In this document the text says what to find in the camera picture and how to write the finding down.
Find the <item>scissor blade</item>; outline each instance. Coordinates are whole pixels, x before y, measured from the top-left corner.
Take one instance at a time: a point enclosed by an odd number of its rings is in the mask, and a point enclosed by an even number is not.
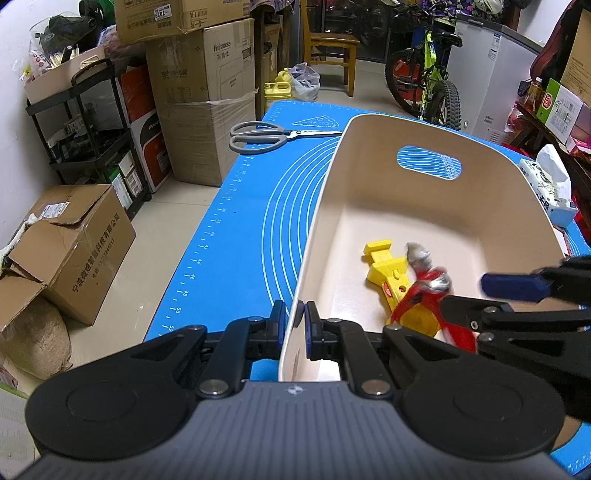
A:
[[[295,137],[332,137],[342,135],[343,132],[322,131],[322,130],[292,130],[288,136],[289,139]]]

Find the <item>red bag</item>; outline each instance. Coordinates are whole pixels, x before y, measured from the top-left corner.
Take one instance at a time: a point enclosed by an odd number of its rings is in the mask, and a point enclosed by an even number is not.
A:
[[[531,78],[540,77],[544,87],[551,78],[558,82],[562,78],[573,49],[583,8],[591,11],[591,0],[572,0],[569,3],[554,27],[548,43],[531,64]]]

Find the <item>gray scissor handle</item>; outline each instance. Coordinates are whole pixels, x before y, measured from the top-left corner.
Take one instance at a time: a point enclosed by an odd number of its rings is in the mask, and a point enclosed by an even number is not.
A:
[[[242,131],[239,132],[240,129],[246,127],[255,127],[252,130]],[[240,122],[239,124],[234,125],[230,129],[230,136],[235,137],[236,135],[283,135],[285,134],[285,129],[280,127],[276,124],[270,124],[269,122],[258,122],[258,121],[249,121],[249,122]]]
[[[266,153],[279,148],[287,142],[285,135],[234,135],[230,137],[230,150],[243,155],[255,155],[259,153]],[[238,145],[239,143],[246,144],[270,144],[259,148],[246,148]]]

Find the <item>cream plastic basket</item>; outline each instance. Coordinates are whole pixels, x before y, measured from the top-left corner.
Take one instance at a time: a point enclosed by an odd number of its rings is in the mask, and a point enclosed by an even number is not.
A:
[[[419,147],[455,158],[453,180],[402,167],[397,154]],[[322,318],[338,317],[380,332],[388,310],[366,280],[368,242],[393,240],[393,257],[419,242],[446,267],[454,293],[482,297],[487,271],[529,273],[563,258],[554,230],[519,168],[491,147],[444,128],[386,115],[351,119],[320,192],[300,270],[279,366],[283,381],[339,380],[337,364],[306,358],[297,303],[313,300]],[[563,310],[545,300],[519,310]]]

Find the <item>black metal shelf cart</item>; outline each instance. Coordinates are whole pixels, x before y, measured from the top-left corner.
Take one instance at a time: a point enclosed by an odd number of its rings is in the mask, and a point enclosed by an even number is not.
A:
[[[95,183],[99,181],[110,183],[109,168],[117,165],[125,155],[131,152],[134,159],[136,172],[138,173],[139,179],[142,183],[142,190],[135,198],[133,198],[132,204],[129,208],[127,208],[127,214],[129,218],[133,218],[141,205],[144,202],[149,201],[152,198],[152,195],[148,188],[148,183],[146,182],[141,163],[139,162],[139,157],[135,149],[131,131],[127,126],[123,110],[124,107],[119,97],[115,78],[115,66],[113,63],[109,59],[98,60],[77,72],[72,77],[72,86],[67,90],[55,93],[54,95],[51,95],[50,97],[37,103],[31,104],[31,102],[27,100],[27,114],[29,114],[29,116],[33,119],[37,133],[39,134],[39,138],[41,139],[43,147],[49,156],[51,168],[56,171],[57,176],[63,184],[71,183],[66,181],[64,177],[64,174],[66,173],[79,173],[79,178],[85,178],[85,173],[90,173],[90,175],[87,175],[87,180],[82,180],[84,183],[91,183],[92,181]],[[117,110],[123,128],[108,130],[105,132],[96,132],[92,128],[91,118],[89,113],[84,108],[81,95],[98,83],[105,81],[111,82],[113,96],[115,98],[115,103],[117,105]],[[88,134],[88,140],[90,142],[92,151],[75,156],[68,160],[60,160],[56,159],[54,153],[52,153],[47,138],[41,129],[37,115],[52,107],[63,105],[67,117],[69,119],[73,119],[73,115],[68,104],[68,101],[70,100],[76,101],[78,111],[80,112],[80,117]]]

